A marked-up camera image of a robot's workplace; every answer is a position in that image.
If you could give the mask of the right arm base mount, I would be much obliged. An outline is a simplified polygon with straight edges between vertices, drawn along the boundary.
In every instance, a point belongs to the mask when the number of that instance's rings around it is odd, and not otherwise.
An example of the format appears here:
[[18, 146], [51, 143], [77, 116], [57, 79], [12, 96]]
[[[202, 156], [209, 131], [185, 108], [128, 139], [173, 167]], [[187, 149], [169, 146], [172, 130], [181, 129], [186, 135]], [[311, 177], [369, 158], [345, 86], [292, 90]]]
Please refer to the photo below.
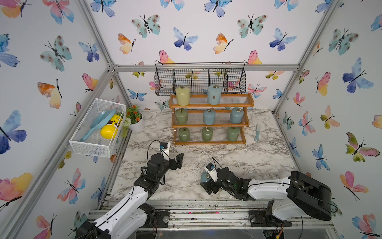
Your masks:
[[265, 210], [251, 210], [248, 212], [248, 220], [251, 227], [291, 227], [292, 223], [276, 218], [272, 213], [275, 201], [269, 201]]

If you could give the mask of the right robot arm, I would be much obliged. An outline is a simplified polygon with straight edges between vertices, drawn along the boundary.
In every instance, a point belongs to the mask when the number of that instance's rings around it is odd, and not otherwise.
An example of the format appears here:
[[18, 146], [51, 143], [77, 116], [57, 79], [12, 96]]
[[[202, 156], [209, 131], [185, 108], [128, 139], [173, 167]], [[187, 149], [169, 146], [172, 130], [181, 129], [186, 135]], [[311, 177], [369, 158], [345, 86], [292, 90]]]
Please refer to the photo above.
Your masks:
[[264, 217], [282, 222], [304, 215], [331, 221], [335, 208], [330, 187], [298, 171], [282, 179], [255, 180], [239, 178], [227, 167], [209, 164], [200, 185], [209, 195], [224, 190], [241, 201], [268, 200]]

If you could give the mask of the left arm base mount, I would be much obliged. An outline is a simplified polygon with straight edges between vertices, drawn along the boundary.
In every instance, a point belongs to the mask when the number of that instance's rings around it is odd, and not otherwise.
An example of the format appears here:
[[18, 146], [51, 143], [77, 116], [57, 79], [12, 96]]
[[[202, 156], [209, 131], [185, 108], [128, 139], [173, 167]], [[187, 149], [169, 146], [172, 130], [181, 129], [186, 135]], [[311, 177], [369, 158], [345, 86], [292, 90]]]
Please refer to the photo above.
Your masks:
[[168, 228], [168, 224], [170, 221], [170, 212], [158, 211], [153, 206], [147, 203], [142, 204], [139, 207], [139, 209], [143, 210], [146, 215], [146, 221], [142, 228]]

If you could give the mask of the light blue canister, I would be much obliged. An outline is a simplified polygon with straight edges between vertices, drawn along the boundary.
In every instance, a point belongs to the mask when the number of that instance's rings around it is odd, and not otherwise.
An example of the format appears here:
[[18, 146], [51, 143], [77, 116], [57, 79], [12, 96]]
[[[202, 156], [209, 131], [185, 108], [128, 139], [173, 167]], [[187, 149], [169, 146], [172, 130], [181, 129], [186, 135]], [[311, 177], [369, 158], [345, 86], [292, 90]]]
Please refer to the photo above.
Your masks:
[[219, 85], [211, 85], [208, 87], [208, 103], [210, 105], [218, 105], [221, 100], [222, 87]]

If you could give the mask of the yellow tea canister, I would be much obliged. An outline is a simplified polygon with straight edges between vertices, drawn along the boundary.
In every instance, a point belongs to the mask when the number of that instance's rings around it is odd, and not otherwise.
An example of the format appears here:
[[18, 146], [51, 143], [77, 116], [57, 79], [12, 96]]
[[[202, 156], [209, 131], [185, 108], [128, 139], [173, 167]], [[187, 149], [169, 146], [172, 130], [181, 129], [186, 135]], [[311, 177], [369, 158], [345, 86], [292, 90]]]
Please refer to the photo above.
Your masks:
[[180, 106], [187, 106], [191, 101], [191, 90], [187, 86], [180, 86], [176, 88], [177, 103]]

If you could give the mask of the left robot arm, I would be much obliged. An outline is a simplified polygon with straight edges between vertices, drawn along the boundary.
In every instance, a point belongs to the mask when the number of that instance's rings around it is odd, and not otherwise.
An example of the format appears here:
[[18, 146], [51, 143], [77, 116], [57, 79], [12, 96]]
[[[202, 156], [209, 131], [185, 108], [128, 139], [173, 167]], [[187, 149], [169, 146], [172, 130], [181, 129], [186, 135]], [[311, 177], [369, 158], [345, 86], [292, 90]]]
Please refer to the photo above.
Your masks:
[[130, 192], [111, 210], [94, 222], [83, 223], [76, 232], [76, 239], [127, 239], [144, 225], [155, 224], [155, 209], [146, 201], [165, 183], [169, 170], [181, 169], [184, 154], [166, 159], [156, 153], [141, 168], [141, 175]]

